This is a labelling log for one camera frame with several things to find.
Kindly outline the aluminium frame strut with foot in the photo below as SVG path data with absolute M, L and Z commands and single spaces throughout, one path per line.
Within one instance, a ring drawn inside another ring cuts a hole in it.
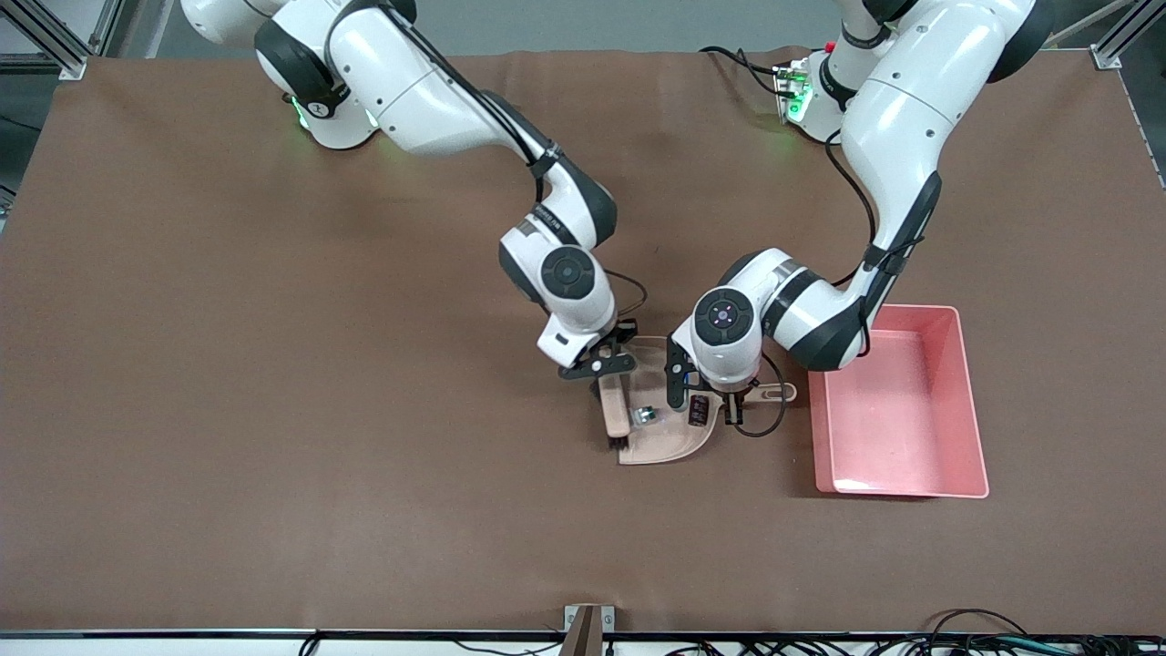
M 80 80 L 92 50 L 40 0 L 0 0 L 0 14 L 61 70 L 62 80 Z

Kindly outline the grey metal bracket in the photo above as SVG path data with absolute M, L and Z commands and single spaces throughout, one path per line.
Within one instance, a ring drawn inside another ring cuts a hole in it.
M 566 639 L 557 656 L 616 656 L 616 606 L 566 606 Z

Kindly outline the beige brush with black bristles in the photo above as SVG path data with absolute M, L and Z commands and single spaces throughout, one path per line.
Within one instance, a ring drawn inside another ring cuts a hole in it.
M 609 374 L 597 379 L 598 398 L 607 428 L 607 445 L 612 451 L 628 447 L 630 411 L 628 394 L 625 392 L 623 374 Z

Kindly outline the beige plastic dustpan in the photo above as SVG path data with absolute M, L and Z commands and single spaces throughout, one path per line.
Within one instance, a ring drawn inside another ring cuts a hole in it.
M 659 419 L 649 426 L 637 426 L 630 419 L 628 447 L 616 451 L 623 466 L 646 466 L 666 464 L 691 456 L 704 446 L 716 426 L 725 425 L 725 410 L 716 392 L 691 392 L 711 398 L 711 418 L 708 426 L 689 426 L 688 404 L 676 411 L 666 397 L 666 337 L 633 337 L 625 345 L 625 352 L 633 354 L 635 371 L 623 375 L 628 398 L 628 411 L 641 405 L 653 405 Z

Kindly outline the brown table mat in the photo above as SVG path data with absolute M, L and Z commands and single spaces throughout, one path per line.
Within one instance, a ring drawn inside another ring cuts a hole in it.
M 504 147 L 322 149 L 254 61 L 99 59 L 0 237 L 0 628 L 1166 632 L 1166 192 L 1037 55 L 891 302 L 958 309 L 990 494 L 824 496 L 812 416 L 620 466 L 498 264 Z

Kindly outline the green lit left base plate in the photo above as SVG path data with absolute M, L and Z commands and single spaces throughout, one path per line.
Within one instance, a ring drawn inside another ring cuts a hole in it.
M 812 59 L 791 61 L 772 68 L 777 104 L 784 124 L 803 124 L 813 99 Z

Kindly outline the pink plastic bin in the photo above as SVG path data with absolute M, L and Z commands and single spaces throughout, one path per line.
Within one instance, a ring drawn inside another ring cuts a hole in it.
M 872 350 L 808 374 L 813 482 L 827 494 L 988 495 L 958 311 L 887 304 Z

